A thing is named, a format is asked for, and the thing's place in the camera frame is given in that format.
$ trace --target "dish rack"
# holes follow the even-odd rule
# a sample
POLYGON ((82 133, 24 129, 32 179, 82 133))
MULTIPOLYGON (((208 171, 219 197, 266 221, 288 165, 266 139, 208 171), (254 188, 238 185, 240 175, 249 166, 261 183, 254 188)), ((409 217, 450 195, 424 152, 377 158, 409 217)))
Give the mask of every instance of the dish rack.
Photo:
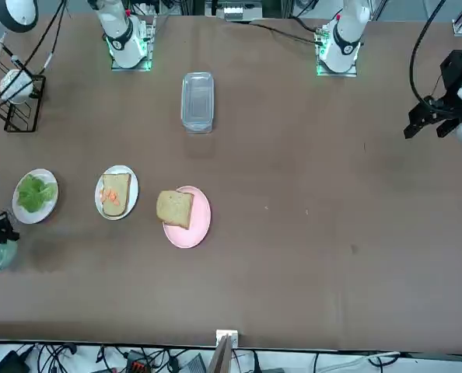
POLYGON ((0 82, 9 73, 13 65, 18 70, 23 70, 32 80, 32 93, 23 103, 11 103, 9 100, 12 96, 19 93, 17 90, 14 95, 8 99, 0 98, 0 118, 5 122, 3 129, 9 133, 30 133, 37 129, 37 120, 39 112, 43 105, 44 87, 46 77, 37 75, 26 68, 18 57, 4 44, 5 35, 0 39, 0 82))

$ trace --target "bread slice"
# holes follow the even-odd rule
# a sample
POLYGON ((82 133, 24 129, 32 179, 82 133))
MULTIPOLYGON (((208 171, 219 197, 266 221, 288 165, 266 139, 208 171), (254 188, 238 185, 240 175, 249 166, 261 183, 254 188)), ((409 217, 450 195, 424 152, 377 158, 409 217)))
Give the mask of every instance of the bread slice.
POLYGON ((118 203, 114 203, 110 198, 103 202, 103 213, 106 216, 120 216, 128 207, 129 187, 131 185, 130 173, 103 174, 103 190, 115 192, 118 203))
POLYGON ((189 229, 193 194, 163 190, 156 201, 156 216, 168 225, 189 229))

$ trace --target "green lettuce leaf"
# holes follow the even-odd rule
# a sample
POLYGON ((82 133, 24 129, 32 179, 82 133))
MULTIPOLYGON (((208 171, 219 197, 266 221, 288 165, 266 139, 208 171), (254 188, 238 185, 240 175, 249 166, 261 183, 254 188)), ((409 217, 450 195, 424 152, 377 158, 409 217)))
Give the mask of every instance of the green lettuce leaf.
POLYGON ((44 185, 44 187, 40 190, 39 194, 43 197, 43 200, 48 202, 52 200, 54 196, 57 194, 57 184, 55 183, 48 183, 44 185))
POLYGON ((28 212, 37 212, 45 202, 54 198, 57 190, 56 183, 45 184, 43 180, 27 175, 17 189, 19 193, 17 203, 28 212))

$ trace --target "white plate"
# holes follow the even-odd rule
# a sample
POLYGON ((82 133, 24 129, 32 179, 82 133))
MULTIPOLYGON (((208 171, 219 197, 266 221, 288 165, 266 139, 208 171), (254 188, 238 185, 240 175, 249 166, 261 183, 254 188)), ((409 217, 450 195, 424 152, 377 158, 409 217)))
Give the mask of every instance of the white plate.
POLYGON ((20 179, 19 183, 16 185, 15 191, 13 192, 13 199, 12 199, 12 208, 13 214, 15 217, 19 219, 23 224, 35 224, 39 221, 44 220, 51 212, 53 211, 54 207, 57 204, 58 200, 58 182, 55 179, 54 175, 49 172, 47 169, 35 169, 29 173, 27 173, 22 179, 20 179), (54 196, 53 200, 49 200, 48 202, 44 202, 43 207, 37 212, 28 212, 22 206, 17 204, 17 200, 19 199, 19 185, 21 182, 26 178, 27 175, 35 176, 45 183, 56 183, 57 184, 57 193, 54 196))
POLYGON ((96 204, 96 209, 100 213, 101 216, 103 216, 105 219, 108 220, 119 220, 122 219, 124 216, 127 216, 132 208, 136 204, 136 200, 138 199, 138 178, 136 177, 135 173, 132 171, 127 166, 111 166, 107 171, 105 171, 101 176, 100 179, 98 180, 98 183, 96 184, 96 189, 94 191, 94 203, 96 204), (128 206, 126 207, 124 213, 119 216, 107 216, 103 213, 103 204, 101 203, 100 199, 100 190, 103 189, 103 174, 105 173, 111 173, 111 174, 117 174, 117 173, 130 173, 131 174, 131 185, 129 186, 129 201, 128 201, 128 206))

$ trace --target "pink plate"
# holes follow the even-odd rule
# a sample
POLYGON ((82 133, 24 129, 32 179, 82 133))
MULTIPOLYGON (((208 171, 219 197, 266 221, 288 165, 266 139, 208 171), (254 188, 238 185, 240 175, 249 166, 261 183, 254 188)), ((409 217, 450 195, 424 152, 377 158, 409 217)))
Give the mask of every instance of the pink plate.
POLYGON ((184 229, 162 223, 163 231, 173 245, 180 249, 190 249, 198 245, 207 235, 211 217, 210 204, 203 192, 194 186, 182 186, 177 191, 193 194, 190 228, 184 229))

